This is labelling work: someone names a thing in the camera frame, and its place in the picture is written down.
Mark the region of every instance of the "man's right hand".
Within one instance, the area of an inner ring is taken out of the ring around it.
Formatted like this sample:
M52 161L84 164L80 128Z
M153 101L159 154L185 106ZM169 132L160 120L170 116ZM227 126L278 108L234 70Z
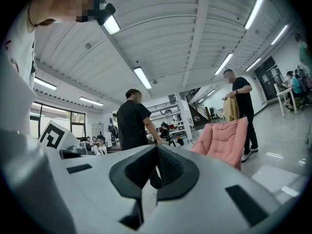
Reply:
M158 145L163 145L163 144L165 144L165 142L163 142L162 139L158 139L158 140L157 140L157 144L158 144Z

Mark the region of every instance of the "black slot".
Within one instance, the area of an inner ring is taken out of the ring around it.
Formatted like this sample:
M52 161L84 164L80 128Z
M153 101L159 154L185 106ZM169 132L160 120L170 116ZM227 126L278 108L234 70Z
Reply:
M231 199L243 214L250 226L254 226L264 220L268 214L255 202L249 194L239 185L225 188Z
M69 167L66 168L69 174L74 174L74 173L78 173L84 170L88 170L92 168L92 166L90 166L89 164L84 164L84 165L80 165L80 166L73 166L73 167Z

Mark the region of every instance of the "window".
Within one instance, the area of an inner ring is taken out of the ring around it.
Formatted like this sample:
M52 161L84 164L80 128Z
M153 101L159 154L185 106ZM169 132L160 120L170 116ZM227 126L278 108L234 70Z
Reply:
M30 109L30 133L39 138L50 121L71 131L76 138L86 136L85 114L34 102Z
M76 138L85 137L84 125L72 124L72 133Z
M85 114L72 112L71 131L76 138L86 137Z
M72 123L84 123L85 114L72 112Z
M70 113L70 111L43 105L40 118L40 135L51 120L70 131Z
M38 132L39 120L30 118L30 135L33 138L39 138Z

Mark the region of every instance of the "pink chair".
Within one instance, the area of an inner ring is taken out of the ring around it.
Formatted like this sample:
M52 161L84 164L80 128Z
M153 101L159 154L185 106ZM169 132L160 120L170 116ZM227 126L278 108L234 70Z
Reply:
M207 124L191 151L221 159L240 169L247 125L246 117L232 122Z

